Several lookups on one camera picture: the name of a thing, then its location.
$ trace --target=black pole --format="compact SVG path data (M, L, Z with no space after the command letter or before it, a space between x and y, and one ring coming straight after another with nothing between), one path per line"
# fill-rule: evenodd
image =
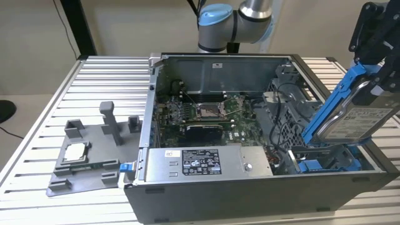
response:
M59 0L69 27L79 49L79 57L97 55L79 0Z
M0 123L13 116L15 110L17 107L14 106L13 102L7 100L0 100Z

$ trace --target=white sticker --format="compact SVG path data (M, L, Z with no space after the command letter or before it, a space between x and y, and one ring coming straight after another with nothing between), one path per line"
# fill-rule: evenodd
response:
M221 63L213 63L211 64L211 68L222 68L222 64Z
M390 111L391 109L383 108L351 108L326 138L359 138Z
M179 150L166 150L165 157L179 157Z

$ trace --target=blue latch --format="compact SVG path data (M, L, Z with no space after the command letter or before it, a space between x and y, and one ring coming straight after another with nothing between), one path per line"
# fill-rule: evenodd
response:
M129 173L133 171L131 163L122 163L119 164L119 173Z
M313 160L303 160L298 163L301 173L306 173L314 170L321 170L322 167L315 159Z

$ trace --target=aluminum table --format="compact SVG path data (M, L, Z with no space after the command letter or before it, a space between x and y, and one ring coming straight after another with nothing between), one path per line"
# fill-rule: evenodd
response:
M329 90L345 70L326 58L302 58ZM0 173L1 224L138 225L121 189L45 196L63 139L66 120L102 123L99 102L114 102L117 121L142 119L147 89L147 58L89 57L78 60L7 164ZM400 169L400 123L394 116L373 141ZM359 194L335 212L198 221L194 224L361 225L400 224L400 179L379 191Z

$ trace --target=motherboard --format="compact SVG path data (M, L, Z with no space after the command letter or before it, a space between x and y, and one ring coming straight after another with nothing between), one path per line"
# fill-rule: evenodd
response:
M155 104L159 147L263 146L246 95L163 96Z

